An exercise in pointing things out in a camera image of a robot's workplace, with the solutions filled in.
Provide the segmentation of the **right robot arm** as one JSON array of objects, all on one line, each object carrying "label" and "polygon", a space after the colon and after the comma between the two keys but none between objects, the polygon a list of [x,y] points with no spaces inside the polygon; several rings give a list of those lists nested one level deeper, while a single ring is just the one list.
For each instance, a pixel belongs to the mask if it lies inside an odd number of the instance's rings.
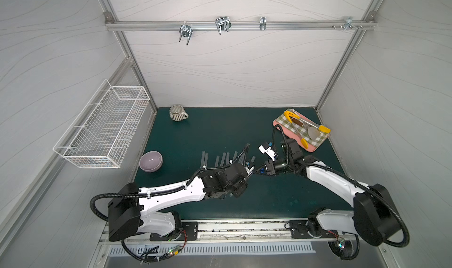
[{"label": "right robot arm", "polygon": [[319,237],[337,231],[360,237],[372,246],[385,243],[404,248],[410,233],[388,190],[381,184],[369,185],[332,169],[314,156],[297,160],[268,160],[254,170],[257,175],[276,176],[292,172],[318,183],[351,206],[351,210],[317,209],[306,223],[309,234]]}]

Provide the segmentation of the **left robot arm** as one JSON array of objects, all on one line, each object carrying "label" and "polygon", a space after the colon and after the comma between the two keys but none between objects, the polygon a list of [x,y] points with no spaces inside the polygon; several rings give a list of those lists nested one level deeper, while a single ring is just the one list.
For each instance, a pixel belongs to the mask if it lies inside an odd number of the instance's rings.
[{"label": "left robot arm", "polygon": [[226,166],[198,169],[188,180],[160,187],[138,187],[129,183],[118,193],[94,196],[89,207],[108,223],[108,239],[122,241],[139,234],[178,236],[183,230],[180,215],[167,212],[183,203],[240,197],[254,167],[231,162]]}]

